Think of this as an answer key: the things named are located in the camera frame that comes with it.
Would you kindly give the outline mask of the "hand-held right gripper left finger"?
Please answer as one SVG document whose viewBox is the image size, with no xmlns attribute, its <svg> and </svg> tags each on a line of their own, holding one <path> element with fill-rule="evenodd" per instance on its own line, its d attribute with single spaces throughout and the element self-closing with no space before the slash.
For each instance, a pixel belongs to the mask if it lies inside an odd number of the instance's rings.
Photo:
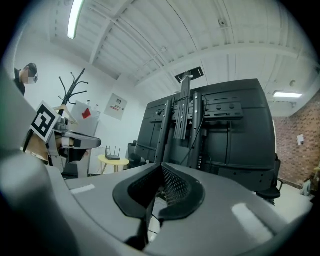
<svg viewBox="0 0 320 256">
<path fill-rule="evenodd" d="M 70 179 L 66 185 L 89 220 L 77 221 L 76 235 L 87 251 L 160 252 L 162 234 L 153 227 L 152 212 L 162 184 L 160 164 L 102 176 Z"/>
</svg>

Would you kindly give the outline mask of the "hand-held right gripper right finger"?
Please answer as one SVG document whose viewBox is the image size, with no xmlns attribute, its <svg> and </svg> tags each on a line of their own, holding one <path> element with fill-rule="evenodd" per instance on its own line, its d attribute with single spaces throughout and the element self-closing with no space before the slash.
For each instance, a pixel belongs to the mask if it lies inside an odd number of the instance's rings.
<svg viewBox="0 0 320 256">
<path fill-rule="evenodd" d="M 270 203 L 221 176 L 166 163 L 204 187 L 201 206 L 184 219 L 165 221 L 146 246 L 150 256 L 274 256 L 301 225 L 286 221 Z"/>
</svg>

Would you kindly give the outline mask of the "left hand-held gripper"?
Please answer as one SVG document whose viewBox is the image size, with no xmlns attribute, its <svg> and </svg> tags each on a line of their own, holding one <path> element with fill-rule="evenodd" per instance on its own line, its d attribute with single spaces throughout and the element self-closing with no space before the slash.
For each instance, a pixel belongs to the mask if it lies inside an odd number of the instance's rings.
<svg viewBox="0 0 320 256">
<path fill-rule="evenodd" d="M 59 115 L 58 111 L 67 113 L 68 108 L 64 104 L 52 108 L 41 102 L 29 130 L 28 151 L 63 173 L 66 161 L 81 161 L 86 149 L 98 148 L 102 141 L 81 133 L 67 133 L 68 119 Z M 66 148 L 69 148 L 67 160 L 60 152 Z"/>
</svg>

